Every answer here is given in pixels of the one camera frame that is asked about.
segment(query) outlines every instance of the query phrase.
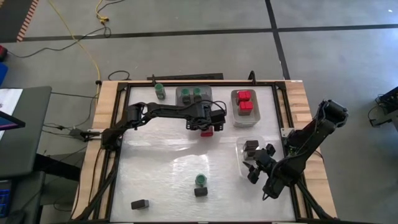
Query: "concrete floor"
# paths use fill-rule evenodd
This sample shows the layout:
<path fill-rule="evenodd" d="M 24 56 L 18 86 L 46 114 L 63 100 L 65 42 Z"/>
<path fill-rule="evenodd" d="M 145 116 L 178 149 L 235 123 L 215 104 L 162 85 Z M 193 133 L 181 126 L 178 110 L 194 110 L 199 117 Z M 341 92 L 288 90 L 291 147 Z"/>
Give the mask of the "concrete floor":
<path fill-rule="evenodd" d="M 75 34 L 100 28 L 96 0 L 54 0 Z M 356 26 L 398 23 L 398 3 L 389 0 L 271 1 L 277 26 Z M 205 29 L 270 28 L 261 0 L 127 0 L 107 7 L 114 34 Z M 40 1 L 27 37 L 68 35 L 47 1 Z M 326 172 L 338 216 L 343 220 L 396 223 L 398 213 L 398 133 L 393 126 L 370 127 L 374 99 L 398 86 L 398 29 L 280 33 L 291 79 L 303 80 L 312 113 L 322 99 L 349 109 L 344 128 L 322 144 Z M 18 55 L 41 47 L 63 47 L 69 40 L 4 44 Z M 283 79 L 271 33 L 188 35 L 84 40 L 105 80 L 127 70 L 135 80 L 155 75 L 223 72 L 225 79 Z M 54 91 L 95 94 L 96 71 L 74 46 L 27 59 L 10 58 L 3 87 L 50 85 Z M 51 98 L 46 122 L 76 124 L 88 114 L 90 100 Z M 43 135 L 40 152 L 67 154 L 80 142 Z M 42 223 L 61 215 L 45 210 Z"/>

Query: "wooden table frame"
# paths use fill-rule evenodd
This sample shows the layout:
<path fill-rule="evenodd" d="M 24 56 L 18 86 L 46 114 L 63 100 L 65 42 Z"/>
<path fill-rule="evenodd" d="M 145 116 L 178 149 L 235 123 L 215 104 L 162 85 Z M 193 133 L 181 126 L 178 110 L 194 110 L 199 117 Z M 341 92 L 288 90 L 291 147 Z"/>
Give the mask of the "wooden table frame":
<path fill-rule="evenodd" d="M 295 80 L 161 80 L 164 86 L 180 85 L 210 85 L 210 86 L 271 86 L 275 99 L 275 109 L 281 128 L 301 129 L 312 120 L 307 96 L 302 81 Z M 96 106 L 93 129 L 105 129 L 114 125 L 122 118 L 123 110 L 127 106 L 130 88 L 127 86 L 153 86 L 152 81 L 105 81 L 101 87 L 98 104 Z M 86 156 L 81 170 L 79 192 L 76 193 L 75 213 L 79 214 L 97 193 L 98 186 L 110 172 L 115 157 L 115 152 L 100 150 L 100 140 L 88 143 Z M 312 155 L 307 161 L 304 172 L 308 190 L 331 216 L 336 216 L 335 206 L 331 197 L 328 179 L 323 161 L 319 155 Z M 103 194 L 101 203 L 91 214 L 91 219 L 109 220 L 111 204 L 113 201 L 113 188 L 116 180 Z M 312 210 L 303 199 L 297 187 L 292 187 L 292 202 L 296 219 L 312 218 Z"/>

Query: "gray container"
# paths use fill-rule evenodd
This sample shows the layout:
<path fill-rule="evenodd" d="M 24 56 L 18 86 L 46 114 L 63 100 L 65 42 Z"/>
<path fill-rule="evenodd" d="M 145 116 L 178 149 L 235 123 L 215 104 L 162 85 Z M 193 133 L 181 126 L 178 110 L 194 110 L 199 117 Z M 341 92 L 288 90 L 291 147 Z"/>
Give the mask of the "gray container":
<path fill-rule="evenodd" d="M 249 116 L 238 115 L 239 105 L 236 104 L 236 99 L 238 97 L 239 91 L 250 91 L 251 93 L 251 101 L 253 102 L 254 108 Z M 257 101 L 257 95 L 254 90 L 233 90 L 231 92 L 231 104 L 233 112 L 233 124 L 235 127 L 239 128 L 251 127 L 254 126 L 261 119 L 259 103 Z"/>
<path fill-rule="evenodd" d="M 194 94 L 195 89 L 197 88 L 200 90 L 200 98 L 198 94 Z M 188 95 L 184 95 L 182 93 L 183 89 L 188 90 Z M 179 86 L 175 89 L 175 104 L 177 106 L 188 106 L 195 102 L 195 100 L 211 100 L 213 96 L 211 94 L 211 87 L 210 86 Z"/>

